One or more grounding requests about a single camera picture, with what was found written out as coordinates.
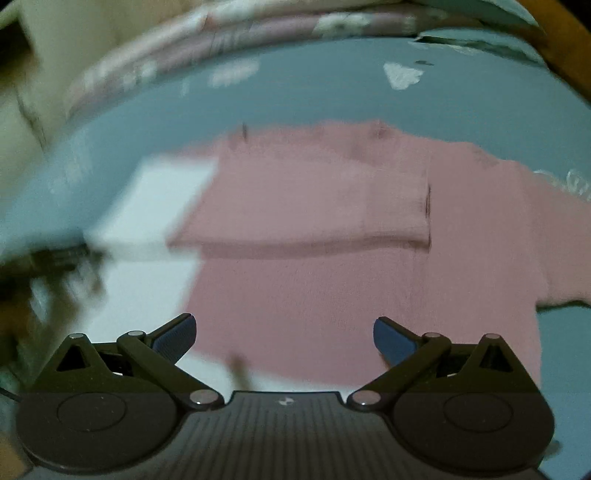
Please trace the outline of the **blue pillow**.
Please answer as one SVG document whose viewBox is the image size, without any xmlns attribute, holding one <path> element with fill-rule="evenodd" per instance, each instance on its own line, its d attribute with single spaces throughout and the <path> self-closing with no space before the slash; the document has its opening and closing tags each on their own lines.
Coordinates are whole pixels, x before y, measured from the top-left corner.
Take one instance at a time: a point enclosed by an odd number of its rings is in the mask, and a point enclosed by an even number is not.
<svg viewBox="0 0 591 480">
<path fill-rule="evenodd" d="M 521 63 L 544 66 L 537 50 L 513 35 L 482 29 L 434 29 L 418 34 L 411 42 L 416 47 L 449 48 L 464 55 L 487 52 Z"/>
<path fill-rule="evenodd" d="M 424 0 L 420 4 L 498 25 L 539 26 L 534 16 L 515 0 Z"/>
</svg>

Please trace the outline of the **blue floral bed sheet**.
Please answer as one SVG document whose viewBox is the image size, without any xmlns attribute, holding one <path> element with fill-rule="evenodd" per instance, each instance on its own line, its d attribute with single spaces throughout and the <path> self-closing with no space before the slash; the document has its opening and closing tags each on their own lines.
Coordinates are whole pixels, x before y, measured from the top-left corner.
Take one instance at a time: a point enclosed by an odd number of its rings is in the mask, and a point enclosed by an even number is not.
<svg viewBox="0 0 591 480">
<path fill-rule="evenodd" d="M 71 122 L 9 202 L 1 237 L 84 229 L 112 243 L 104 293 L 74 325 L 97 341 L 152 327 L 179 312 L 201 268 L 163 240 L 214 171 L 172 166 L 170 151 L 239 123 L 376 118 L 535 169 L 590 170 L 589 107 L 544 68 L 401 38 L 302 43 L 184 70 Z"/>
</svg>

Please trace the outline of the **pink floral folded quilt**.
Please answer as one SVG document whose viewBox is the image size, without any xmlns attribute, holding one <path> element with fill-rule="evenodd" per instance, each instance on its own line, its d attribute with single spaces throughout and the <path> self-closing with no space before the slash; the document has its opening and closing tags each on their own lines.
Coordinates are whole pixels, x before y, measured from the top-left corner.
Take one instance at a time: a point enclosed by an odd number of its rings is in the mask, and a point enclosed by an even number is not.
<svg viewBox="0 0 591 480">
<path fill-rule="evenodd" d="M 390 1 L 214 1 L 201 4 L 148 30 L 118 47 L 87 68 L 71 84 L 68 94 L 81 96 L 113 74 L 175 40 L 242 21 L 293 13 L 325 13 L 370 6 L 390 6 Z"/>
</svg>

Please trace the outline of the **pink and white knit sweater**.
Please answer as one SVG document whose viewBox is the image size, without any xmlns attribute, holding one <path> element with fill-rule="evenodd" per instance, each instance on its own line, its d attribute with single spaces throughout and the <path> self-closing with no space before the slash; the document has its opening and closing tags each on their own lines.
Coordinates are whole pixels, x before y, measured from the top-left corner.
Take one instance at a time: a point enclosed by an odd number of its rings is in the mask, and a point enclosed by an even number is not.
<svg viewBox="0 0 591 480">
<path fill-rule="evenodd" d="M 590 299 L 588 201 L 379 121 L 240 129 L 156 156 L 91 238 L 197 256 L 197 356 L 297 382 L 382 373 L 380 316 L 462 343 L 498 333 L 539 378 L 537 309 Z"/>
</svg>

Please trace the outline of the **blue upper pillow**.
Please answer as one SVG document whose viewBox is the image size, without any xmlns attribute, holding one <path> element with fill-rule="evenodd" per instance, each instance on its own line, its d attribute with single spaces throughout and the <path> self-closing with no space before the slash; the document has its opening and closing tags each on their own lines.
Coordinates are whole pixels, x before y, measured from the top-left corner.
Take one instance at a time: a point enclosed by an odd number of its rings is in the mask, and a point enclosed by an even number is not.
<svg viewBox="0 0 591 480">
<path fill-rule="evenodd" d="M 534 16 L 515 0 L 424 0 L 420 4 L 498 25 L 539 26 Z"/>
</svg>

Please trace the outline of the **wooden headboard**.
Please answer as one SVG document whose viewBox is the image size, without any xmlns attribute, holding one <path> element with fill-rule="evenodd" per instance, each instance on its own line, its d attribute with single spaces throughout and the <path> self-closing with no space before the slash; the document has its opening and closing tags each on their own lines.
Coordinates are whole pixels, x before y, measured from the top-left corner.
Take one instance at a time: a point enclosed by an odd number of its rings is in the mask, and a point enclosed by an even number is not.
<svg viewBox="0 0 591 480">
<path fill-rule="evenodd" d="M 590 2 L 519 1 L 542 34 L 532 45 L 551 70 L 590 101 Z"/>
</svg>

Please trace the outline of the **mauve floral folded quilt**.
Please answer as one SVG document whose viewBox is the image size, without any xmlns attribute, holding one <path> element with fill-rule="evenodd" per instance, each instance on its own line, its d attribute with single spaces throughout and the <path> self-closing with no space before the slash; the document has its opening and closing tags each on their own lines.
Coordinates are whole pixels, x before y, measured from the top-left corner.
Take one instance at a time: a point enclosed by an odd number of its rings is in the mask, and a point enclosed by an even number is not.
<svg viewBox="0 0 591 480">
<path fill-rule="evenodd" d="M 408 37 L 439 27 L 445 18 L 446 14 L 441 10 L 398 5 L 382 11 L 298 13 L 209 27 L 133 62 L 86 94 L 72 97 L 68 89 L 64 99 L 65 110 L 68 116 L 72 116 L 181 67 L 239 50 L 301 40 Z"/>
</svg>

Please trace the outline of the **blue lower pillow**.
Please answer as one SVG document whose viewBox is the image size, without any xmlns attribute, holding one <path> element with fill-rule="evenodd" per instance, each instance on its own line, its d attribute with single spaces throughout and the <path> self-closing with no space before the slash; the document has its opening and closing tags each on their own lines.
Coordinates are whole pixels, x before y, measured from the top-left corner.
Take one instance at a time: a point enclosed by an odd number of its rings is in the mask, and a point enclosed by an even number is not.
<svg viewBox="0 0 591 480">
<path fill-rule="evenodd" d="M 411 42 L 416 47 L 449 48 L 464 55 L 487 52 L 521 63 L 544 66 L 537 50 L 513 35 L 482 29 L 434 29 L 418 34 Z"/>
</svg>

